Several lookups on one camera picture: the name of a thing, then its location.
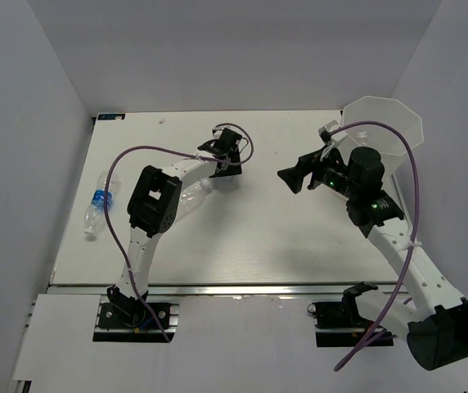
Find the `small blue Pepsi bottle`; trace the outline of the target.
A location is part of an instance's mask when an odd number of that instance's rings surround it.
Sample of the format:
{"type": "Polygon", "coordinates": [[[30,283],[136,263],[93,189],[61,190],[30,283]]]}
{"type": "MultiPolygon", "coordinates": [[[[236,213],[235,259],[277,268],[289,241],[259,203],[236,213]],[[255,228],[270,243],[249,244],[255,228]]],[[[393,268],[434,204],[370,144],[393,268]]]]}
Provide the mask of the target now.
{"type": "Polygon", "coordinates": [[[214,189],[221,193],[230,193],[238,189],[238,177],[237,176],[225,176],[212,178],[214,189]]]}

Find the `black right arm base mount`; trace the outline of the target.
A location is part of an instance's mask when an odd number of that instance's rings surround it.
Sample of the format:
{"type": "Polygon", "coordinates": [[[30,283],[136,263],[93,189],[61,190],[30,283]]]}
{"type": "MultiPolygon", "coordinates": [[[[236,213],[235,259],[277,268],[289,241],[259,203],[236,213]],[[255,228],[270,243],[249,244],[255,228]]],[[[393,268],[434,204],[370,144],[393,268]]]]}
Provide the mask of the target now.
{"type": "Polygon", "coordinates": [[[315,322],[317,348],[352,348],[371,330],[373,321],[358,313],[356,298],[378,286],[360,282],[346,289],[341,300],[318,301],[307,306],[315,322]]]}

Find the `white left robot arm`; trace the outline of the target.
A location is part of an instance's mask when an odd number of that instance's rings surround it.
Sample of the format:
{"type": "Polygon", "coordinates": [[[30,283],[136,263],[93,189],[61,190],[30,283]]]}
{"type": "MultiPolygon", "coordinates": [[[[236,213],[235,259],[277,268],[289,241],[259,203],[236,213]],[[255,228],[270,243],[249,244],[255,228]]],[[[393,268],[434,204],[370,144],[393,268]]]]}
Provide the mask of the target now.
{"type": "Polygon", "coordinates": [[[127,205],[128,247],[119,241],[110,222],[108,207],[104,207],[107,227],[124,257],[123,271],[118,282],[107,289],[107,296],[117,310],[117,317],[126,326],[135,328],[149,316],[155,323],[160,322],[157,313],[146,302],[156,247],[161,236],[176,221],[183,190],[203,178],[231,177],[242,173],[241,166],[247,160],[241,158],[241,141],[246,142],[252,156],[254,143],[249,134],[237,124],[221,123],[213,128],[212,138],[199,145],[193,154],[141,145],[123,151],[112,162],[108,175],[113,174],[122,158],[134,151],[159,151],[181,159],[163,168],[148,165],[140,173],[127,205]]]}

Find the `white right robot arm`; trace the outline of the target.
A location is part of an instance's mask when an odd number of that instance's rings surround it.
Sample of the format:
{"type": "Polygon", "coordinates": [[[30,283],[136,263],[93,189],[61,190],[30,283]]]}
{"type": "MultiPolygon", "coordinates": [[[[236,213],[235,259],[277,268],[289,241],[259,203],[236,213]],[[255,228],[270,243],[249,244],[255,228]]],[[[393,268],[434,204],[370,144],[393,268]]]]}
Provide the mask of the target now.
{"type": "Polygon", "coordinates": [[[432,371],[468,357],[468,300],[410,238],[403,212],[383,188],[384,172],[378,151],[358,147],[347,161],[337,149],[308,153],[277,175],[293,193],[309,176],[309,188],[324,185],[346,197],[350,220],[385,257],[412,304],[390,302],[376,286],[361,283],[344,291],[342,318],[354,327],[379,318],[380,326],[405,341],[415,361],[432,371]]]}

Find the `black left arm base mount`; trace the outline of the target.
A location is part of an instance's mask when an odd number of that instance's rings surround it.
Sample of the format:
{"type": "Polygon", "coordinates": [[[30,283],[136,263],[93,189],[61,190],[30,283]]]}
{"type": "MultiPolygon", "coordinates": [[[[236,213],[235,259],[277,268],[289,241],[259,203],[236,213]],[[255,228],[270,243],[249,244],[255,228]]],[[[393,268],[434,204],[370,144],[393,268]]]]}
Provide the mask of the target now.
{"type": "Polygon", "coordinates": [[[92,335],[93,342],[161,343],[173,339],[178,325],[179,305],[170,302],[140,301],[109,287],[101,299],[92,335]]]}

